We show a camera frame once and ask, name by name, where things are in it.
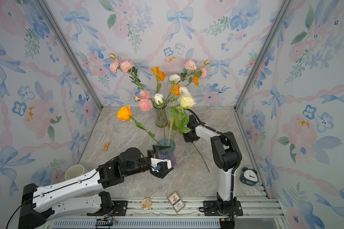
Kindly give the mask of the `blue purple glass vase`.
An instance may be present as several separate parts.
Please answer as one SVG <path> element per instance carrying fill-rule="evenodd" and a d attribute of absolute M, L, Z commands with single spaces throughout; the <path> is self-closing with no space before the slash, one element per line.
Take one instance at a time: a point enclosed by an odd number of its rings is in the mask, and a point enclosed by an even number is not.
<path fill-rule="evenodd" d="M 158 141 L 159 146 L 159 159 L 169 159 L 171 161 L 172 167 L 176 165 L 176 157 L 174 154 L 176 145 L 175 142 L 169 138 L 163 138 Z"/>

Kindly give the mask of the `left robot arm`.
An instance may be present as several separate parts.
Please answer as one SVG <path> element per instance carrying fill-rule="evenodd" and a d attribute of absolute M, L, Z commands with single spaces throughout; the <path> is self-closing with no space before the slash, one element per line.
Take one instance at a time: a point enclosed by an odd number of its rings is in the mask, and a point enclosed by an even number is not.
<path fill-rule="evenodd" d="M 160 159 L 159 146 L 144 156 L 137 148 L 128 148 L 88 173 L 49 186 L 24 187 L 18 208 L 20 229 L 35 229 L 58 217 L 85 213 L 87 216 L 125 216 L 127 201 L 112 200 L 105 189 L 121 184 L 126 177 L 149 171 L 163 179 L 173 170 L 169 159 Z"/>

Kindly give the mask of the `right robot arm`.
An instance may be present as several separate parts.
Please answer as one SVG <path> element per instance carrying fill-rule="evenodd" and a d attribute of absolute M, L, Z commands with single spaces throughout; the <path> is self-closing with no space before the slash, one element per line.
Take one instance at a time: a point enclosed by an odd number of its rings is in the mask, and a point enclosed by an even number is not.
<path fill-rule="evenodd" d="M 237 207 L 235 195 L 235 172 L 241 164 L 242 153 L 232 132 L 221 132 L 202 122 L 191 109 L 188 110 L 190 132 L 183 134 L 186 143 L 204 139 L 210 143 L 213 160 L 219 171 L 219 189 L 217 193 L 217 210 L 220 214 L 228 214 Z"/>

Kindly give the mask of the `pink rose stem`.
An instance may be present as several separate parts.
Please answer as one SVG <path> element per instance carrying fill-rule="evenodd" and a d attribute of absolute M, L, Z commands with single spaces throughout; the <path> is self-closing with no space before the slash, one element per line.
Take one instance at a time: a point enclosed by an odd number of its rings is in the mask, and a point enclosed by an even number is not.
<path fill-rule="evenodd" d="M 208 60 L 200 67 L 192 60 L 186 61 L 183 71 L 177 74 L 181 77 L 181 86 L 188 87 L 191 84 L 198 86 L 199 80 L 207 78 L 208 73 L 206 67 L 209 65 L 210 62 Z"/>
<path fill-rule="evenodd" d="M 122 73 L 127 73 L 130 75 L 129 77 L 131 78 L 131 82 L 137 85 L 138 90 L 145 89 L 145 86 L 141 83 L 141 80 L 138 77 L 138 70 L 132 61 L 122 61 L 121 58 L 116 56 L 114 53 L 109 54 L 109 59 L 112 60 L 110 64 L 110 71 L 112 74 L 116 75 L 118 70 Z"/>

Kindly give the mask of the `orange marigold flower stem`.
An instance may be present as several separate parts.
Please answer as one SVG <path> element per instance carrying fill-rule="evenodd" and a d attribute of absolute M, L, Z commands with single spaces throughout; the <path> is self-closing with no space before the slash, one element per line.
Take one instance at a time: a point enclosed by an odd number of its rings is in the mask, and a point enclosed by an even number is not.
<path fill-rule="evenodd" d="M 194 148 L 196 149 L 196 151 L 198 152 L 200 158 L 202 159 L 202 161 L 203 161 L 203 163 L 204 163 L 204 165 L 205 165 L 207 171 L 210 173 L 210 169 L 209 169 L 209 167 L 208 167 L 208 165 L 207 165 L 207 163 L 206 163 L 206 161 L 205 161 L 205 159 L 204 159 L 202 153 L 200 152 L 200 150 L 197 148 L 197 146 L 196 146 L 194 143 L 192 143 L 192 144 L 193 144 Z"/>

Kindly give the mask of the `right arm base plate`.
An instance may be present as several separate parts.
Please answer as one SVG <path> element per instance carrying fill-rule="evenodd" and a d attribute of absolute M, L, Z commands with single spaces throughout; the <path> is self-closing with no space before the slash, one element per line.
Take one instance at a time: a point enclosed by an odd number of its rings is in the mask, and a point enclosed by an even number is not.
<path fill-rule="evenodd" d="M 199 210 L 204 213 L 205 216 L 222 216 L 229 217 L 232 215 L 236 217 L 243 216 L 243 209 L 241 203 L 238 200 L 225 201 L 224 203 L 219 203 L 217 200 L 205 200 L 203 201 L 203 206 Z"/>

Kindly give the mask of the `cream rose stem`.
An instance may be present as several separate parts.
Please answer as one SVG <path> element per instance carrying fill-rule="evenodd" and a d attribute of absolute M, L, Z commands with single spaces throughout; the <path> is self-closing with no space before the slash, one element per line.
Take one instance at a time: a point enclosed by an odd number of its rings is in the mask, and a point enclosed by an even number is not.
<path fill-rule="evenodd" d="M 185 110 L 192 108 L 196 102 L 190 94 L 181 94 L 177 99 L 178 104 L 168 108 L 170 117 L 170 130 L 168 145 L 171 145 L 171 141 L 174 141 L 178 133 L 187 134 L 191 130 L 187 127 L 189 123 L 189 115 Z"/>

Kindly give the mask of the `white flower stem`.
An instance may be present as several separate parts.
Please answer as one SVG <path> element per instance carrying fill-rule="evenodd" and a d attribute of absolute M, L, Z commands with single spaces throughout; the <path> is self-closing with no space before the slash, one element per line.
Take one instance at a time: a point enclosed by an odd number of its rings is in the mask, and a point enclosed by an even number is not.
<path fill-rule="evenodd" d="M 168 146 L 174 140 L 176 134 L 188 133 L 187 123 L 189 117 L 185 110 L 193 107 L 196 102 L 186 86 L 182 86 L 183 78 L 178 74 L 173 74 L 169 77 L 171 83 L 171 90 L 168 97 L 170 106 L 168 113 L 170 118 L 170 127 L 168 132 Z"/>

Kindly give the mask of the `orange rose stem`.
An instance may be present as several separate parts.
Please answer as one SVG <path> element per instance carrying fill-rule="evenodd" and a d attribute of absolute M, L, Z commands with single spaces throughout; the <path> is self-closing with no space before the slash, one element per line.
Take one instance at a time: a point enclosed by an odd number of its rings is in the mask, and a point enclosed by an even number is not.
<path fill-rule="evenodd" d="M 155 139 L 155 134 L 152 133 L 145 125 L 137 121 L 131 113 L 131 107 L 129 106 L 123 106 L 117 113 L 118 120 L 121 121 L 130 121 L 131 123 L 134 123 L 135 126 L 143 131 L 145 131 L 155 142 L 157 140 Z"/>

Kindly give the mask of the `yellow poppy flower stem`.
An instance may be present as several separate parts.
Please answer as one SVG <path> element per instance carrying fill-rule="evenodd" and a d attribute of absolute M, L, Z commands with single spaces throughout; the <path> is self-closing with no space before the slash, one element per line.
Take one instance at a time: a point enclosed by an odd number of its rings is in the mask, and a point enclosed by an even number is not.
<path fill-rule="evenodd" d="M 166 75 L 163 71 L 160 70 L 160 68 L 158 66 L 152 68 L 151 70 L 153 72 L 153 75 L 155 75 L 156 82 L 157 82 L 155 95 L 153 96 L 153 103 L 154 103 L 155 99 L 157 101 L 160 101 L 163 103 L 164 102 L 164 96 L 163 96 L 163 94 L 160 93 L 160 90 L 162 88 L 162 82 L 164 81 Z"/>

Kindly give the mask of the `white rosebud stem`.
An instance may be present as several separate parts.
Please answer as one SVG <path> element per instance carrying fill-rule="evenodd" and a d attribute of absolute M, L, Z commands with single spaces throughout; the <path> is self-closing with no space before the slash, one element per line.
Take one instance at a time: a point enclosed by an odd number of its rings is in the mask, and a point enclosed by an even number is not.
<path fill-rule="evenodd" d="M 155 124 L 157 127 L 163 129 L 163 136 L 166 138 L 165 127 L 168 125 L 167 114 L 165 110 L 163 95 L 157 93 L 153 97 L 153 107 L 155 108 Z"/>

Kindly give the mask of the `clear grey glass vase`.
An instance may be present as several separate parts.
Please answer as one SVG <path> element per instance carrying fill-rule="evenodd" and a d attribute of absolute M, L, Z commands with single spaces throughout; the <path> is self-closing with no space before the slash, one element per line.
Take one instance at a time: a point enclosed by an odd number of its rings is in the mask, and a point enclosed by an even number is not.
<path fill-rule="evenodd" d="M 155 99 L 153 103 L 155 108 L 155 124 L 159 128 L 164 128 L 168 125 L 169 119 L 166 113 L 167 104 L 165 102 L 160 102 Z"/>

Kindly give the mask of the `pink carnation stem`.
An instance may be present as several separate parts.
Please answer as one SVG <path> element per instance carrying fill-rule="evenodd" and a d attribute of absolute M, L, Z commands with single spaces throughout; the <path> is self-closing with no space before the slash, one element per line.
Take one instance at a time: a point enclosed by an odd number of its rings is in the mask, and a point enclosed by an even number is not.
<path fill-rule="evenodd" d="M 140 110 L 148 112 L 152 108 L 151 94 L 147 90 L 140 91 L 139 95 L 134 97 L 134 100 L 139 103 Z"/>

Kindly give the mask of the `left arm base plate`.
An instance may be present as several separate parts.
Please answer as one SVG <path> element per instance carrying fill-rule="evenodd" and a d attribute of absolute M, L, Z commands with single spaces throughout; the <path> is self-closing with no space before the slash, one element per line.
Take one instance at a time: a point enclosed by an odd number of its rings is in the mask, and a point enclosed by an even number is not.
<path fill-rule="evenodd" d="M 126 200 L 116 200 L 106 203 L 104 207 L 101 204 L 101 208 L 98 211 L 87 213 L 87 216 L 126 216 L 128 203 Z"/>

